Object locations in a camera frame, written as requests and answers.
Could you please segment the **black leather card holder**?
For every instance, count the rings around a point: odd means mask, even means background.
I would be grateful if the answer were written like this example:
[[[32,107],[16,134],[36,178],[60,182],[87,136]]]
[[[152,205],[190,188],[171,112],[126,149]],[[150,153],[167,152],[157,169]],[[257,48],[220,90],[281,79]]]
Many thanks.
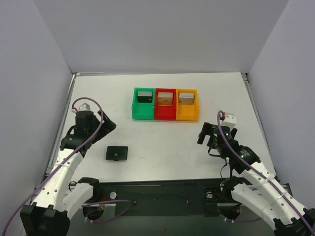
[[[128,146],[108,146],[105,159],[108,161],[126,161]]]

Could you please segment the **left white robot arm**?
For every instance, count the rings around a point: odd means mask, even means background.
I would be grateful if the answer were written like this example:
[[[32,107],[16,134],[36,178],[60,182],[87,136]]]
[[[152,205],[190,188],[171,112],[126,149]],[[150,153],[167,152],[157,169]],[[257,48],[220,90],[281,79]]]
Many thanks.
[[[99,180],[91,177],[79,179],[73,192],[66,194],[88,149],[116,128],[104,112],[98,114],[100,119],[87,109],[76,113],[75,124],[61,141],[51,174],[32,203],[21,208],[20,217],[26,235],[64,236],[71,218],[84,203],[101,200]]]

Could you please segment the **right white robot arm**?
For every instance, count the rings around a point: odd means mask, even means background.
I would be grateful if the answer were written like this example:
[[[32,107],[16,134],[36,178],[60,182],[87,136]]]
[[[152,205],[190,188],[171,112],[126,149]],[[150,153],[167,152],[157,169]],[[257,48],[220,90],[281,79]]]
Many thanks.
[[[315,210],[306,208],[285,190],[258,155],[234,139],[236,132],[236,128],[206,122],[198,135],[200,145],[209,136],[208,148],[216,149],[218,157],[226,160],[231,171],[239,174],[220,184],[222,197],[245,205],[277,236],[313,236]]]

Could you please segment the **black card stack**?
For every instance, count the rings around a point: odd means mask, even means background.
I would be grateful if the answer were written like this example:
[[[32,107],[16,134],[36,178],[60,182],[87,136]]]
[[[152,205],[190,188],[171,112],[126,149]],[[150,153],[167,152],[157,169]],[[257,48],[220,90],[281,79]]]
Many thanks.
[[[151,91],[138,91],[136,97],[137,97],[138,103],[152,103],[153,102],[153,93]]]

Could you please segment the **brown card stack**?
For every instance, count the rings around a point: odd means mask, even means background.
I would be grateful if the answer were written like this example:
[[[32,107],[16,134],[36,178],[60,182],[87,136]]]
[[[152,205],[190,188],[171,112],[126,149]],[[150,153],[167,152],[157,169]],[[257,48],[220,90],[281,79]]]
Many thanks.
[[[173,105],[173,93],[172,92],[158,92],[157,104],[159,106],[172,106]]]

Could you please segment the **orange plastic bin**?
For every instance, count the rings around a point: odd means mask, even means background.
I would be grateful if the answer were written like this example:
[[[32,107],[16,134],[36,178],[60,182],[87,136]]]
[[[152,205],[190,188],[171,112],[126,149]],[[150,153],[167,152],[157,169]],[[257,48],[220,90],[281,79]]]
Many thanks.
[[[183,102],[180,98],[182,93],[192,94],[189,102]],[[176,111],[176,120],[179,121],[198,121],[199,118],[199,102],[198,102],[198,93],[196,89],[176,89],[176,98],[177,98],[177,111]]]

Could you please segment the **green plastic bin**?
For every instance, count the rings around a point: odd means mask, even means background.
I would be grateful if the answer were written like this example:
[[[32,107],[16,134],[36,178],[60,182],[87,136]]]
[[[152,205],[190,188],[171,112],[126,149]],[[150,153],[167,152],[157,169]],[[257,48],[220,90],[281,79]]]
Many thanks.
[[[133,101],[131,106],[132,118],[136,120],[153,120],[154,119],[154,104],[155,104],[155,88],[134,88]],[[153,93],[152,103],[138,103],[138,91],[151,91]]]

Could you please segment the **red plastic bin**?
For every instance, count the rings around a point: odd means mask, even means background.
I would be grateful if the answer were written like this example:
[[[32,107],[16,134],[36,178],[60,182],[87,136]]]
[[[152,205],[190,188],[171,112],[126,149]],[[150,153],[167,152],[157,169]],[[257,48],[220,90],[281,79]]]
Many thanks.
[[[175,120],[177,113],[177,95],[174,88],[156,88],[154,119]]]

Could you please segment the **aluminium frame rail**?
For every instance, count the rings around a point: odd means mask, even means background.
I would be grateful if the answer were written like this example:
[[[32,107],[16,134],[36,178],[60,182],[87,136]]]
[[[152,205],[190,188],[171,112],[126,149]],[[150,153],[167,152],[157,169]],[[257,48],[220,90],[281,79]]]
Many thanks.
[[[76,73],[72,74],[72,79],[71,79],[71,83],[67,92],[67,97],[66,97],[66,102],[65,102],[65,107],[63,109],[63,113],[62,113],[62,118],[61,121],[59,123],[59,127],[57,130],[57,135],[54,141],[54,145],[51,151],[51,155],[47,164],[47,169],[46,172],[44,174],[44,176],[48,176],[53,168],[54,162],[57,158],[58,155],[58,150],[59,150],[59,145],[60,145],[60,141],[62,139],[62,132],[63,132],[63,128],[64,128],[64,124],[65,124],[65,120],[67,117],[67,113],[68,113],[68,109],[70,106],[70,101],[71,101],[71,97],[72,97],[72,93],[73,93],[73,88],[74,88],[74,84],[75,84],[75,80],[76,80]]]

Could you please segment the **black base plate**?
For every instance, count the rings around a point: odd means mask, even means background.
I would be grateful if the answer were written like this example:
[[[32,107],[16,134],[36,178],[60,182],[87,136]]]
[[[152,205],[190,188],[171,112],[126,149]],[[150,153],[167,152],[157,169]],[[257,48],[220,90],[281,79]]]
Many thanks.
[[[83,177],[79,183],[93,187],[83,214],[91,220],[100,220],[107,213],[110,219],[120,216],[224,216],[235,220],[241,205],[221,194],[221,179],[188,179],[163,181],[109,182]]]

